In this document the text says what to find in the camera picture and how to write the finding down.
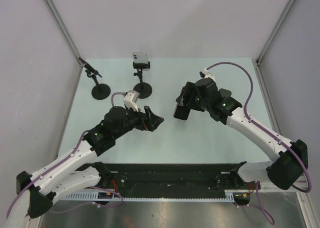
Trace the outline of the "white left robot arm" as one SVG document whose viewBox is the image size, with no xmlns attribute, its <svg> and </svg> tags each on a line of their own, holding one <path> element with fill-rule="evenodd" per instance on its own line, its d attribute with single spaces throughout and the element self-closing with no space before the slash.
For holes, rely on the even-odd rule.
<svg viewBox="0 0 320 228">
<path fill-rule="evenodd" d="M 71 172 L 95 159 L 116 144 L 116 139 L 133 129 L 155 131 L 164 118 L 154 114 L 148 106 L 144 112 L 132 108 L 113 107 L 104 119 L 90 130 L 84 131 L 76 146 L 62 157 L 42 169 L 16 176 L 16 192 L 20 198 L 29 191 L 27 215 L 34 219 L 45 214 L 59 199 L 87 187 L 105 188 L 110 184 L 109 170 L 102 163 L 94 163 L 83 177 L 71 178 Z"/>
</svg>

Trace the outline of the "pink phone black screen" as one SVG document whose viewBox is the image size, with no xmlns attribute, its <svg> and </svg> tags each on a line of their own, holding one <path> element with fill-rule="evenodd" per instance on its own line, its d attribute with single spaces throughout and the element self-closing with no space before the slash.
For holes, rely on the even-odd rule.
<svg viewBox="0 0 320 228">
<path fill-rule="evenodd" d="M 186 121 L 190 114 L 190 108 L 187 104 L 176 104 L 175 111 L 173 113 L 173 117 L 179 120 Z"/>
</svg>

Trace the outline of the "white phone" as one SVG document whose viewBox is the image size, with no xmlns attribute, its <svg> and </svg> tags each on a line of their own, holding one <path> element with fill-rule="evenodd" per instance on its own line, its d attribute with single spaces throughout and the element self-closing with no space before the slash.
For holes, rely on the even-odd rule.
<svg viewBox="0 0 320 228">
<path fill-rule="evenodd" d="M 148 64 L 148 56 L 145 52 L 133 52 L 132 53 L 133 61 L 136 64 Z"/>
</svg>

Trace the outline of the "black tripod phone stand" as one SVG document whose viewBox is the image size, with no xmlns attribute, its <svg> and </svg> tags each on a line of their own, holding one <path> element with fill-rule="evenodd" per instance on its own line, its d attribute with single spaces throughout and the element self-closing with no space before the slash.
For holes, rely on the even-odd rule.
<svg viewBox="0 0 320 228">
<path fill-rule="evenodd" d="M 132 63 L 133 68 L 136 69 L 136 72 L 133 74 L 139 78 L 139 83 L 134 86 L 134 91 L 139 93 L 139 99 L 146 99 L 152 94 L 152 86 L 146 82 L 143 82 L 143 71 L 150 69 L 151 63 Z"/>
</svg>

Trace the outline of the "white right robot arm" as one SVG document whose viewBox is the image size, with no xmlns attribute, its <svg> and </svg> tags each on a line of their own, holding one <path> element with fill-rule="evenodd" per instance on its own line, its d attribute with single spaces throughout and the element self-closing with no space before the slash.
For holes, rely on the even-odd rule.
<svg viewBox="0 0 320 228">
<path fill-rule="evenodd" d="M 288 190 L 308 167 L 308 151 L 303 141 L 293 142 L 256 121 L 231 97 L 230 91 L 218 89 L 210 78 L 187 82 L 176 103 L 175 118 L 187 120 L 192 110 L 208 112 L 215 121 L 237 130 L 268 156 L 267 162 L 238 164 L 230 177 L 231 184 L 237 189 L 242 189 L 248 182 L 269 181 Z"/>
</svg>

